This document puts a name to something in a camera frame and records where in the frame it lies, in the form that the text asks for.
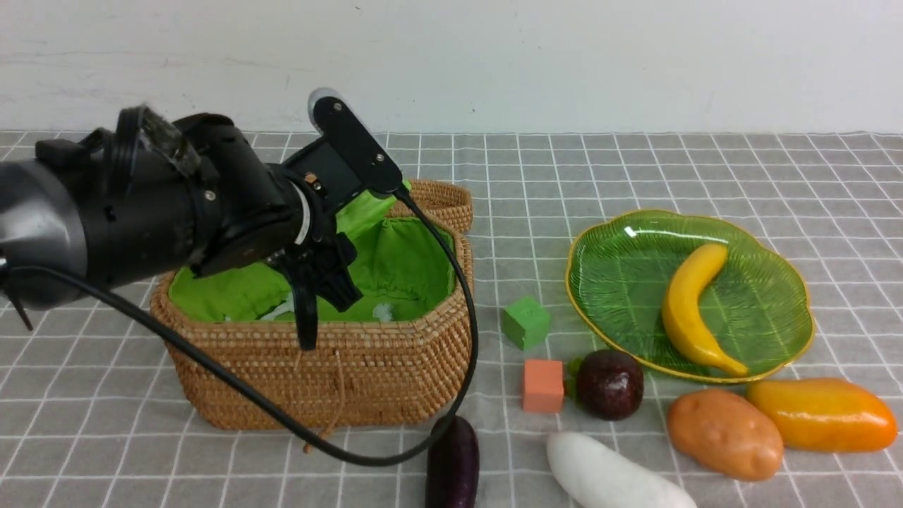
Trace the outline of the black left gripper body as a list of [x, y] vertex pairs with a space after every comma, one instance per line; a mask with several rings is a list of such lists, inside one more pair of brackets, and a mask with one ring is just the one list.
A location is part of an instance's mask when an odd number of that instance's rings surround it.
[[290, 212], [287, 244], [267, 264], [291, 287], [291, 269], [306, 265], [319, 296], [319, 253], [339, 232], [337, 216], [359, 196], [354, 174], [325, 138], [306, 145], [280, 164], [265, 164], [267, 182], [274, 186]]

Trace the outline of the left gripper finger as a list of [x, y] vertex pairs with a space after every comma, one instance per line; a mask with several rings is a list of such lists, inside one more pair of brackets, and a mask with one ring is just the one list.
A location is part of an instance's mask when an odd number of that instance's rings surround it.
[[349, 270], [357, 260], [357, 250], [347, 236], [336, 236], [321, 246], [319, 296], [340, 313], [347, 312], [362, 297]]
[[318, 340], [318, 303], [315, 285], [306, 265], [291, 269], [291, 298], [296, 334], [302, 351], [313, 351]]

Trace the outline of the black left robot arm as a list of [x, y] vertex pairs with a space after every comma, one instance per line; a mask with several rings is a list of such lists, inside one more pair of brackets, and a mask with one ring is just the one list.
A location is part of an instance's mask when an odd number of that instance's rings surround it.
[[225, 116], [170, 123], [127, 107], [114, 130], [39, 140], [32, 159], [5, 161], [1, 190], [2, 294], [28, 330], [28, 311], [87, 292], [26, 265], [110, 290], [184, 267], [204, 279], [264, 262], [289, 283], [306, 350], [318, 300], [344, 312], [362, 296], [337, 219], [361, 186], [326, 134], [265, 163]]

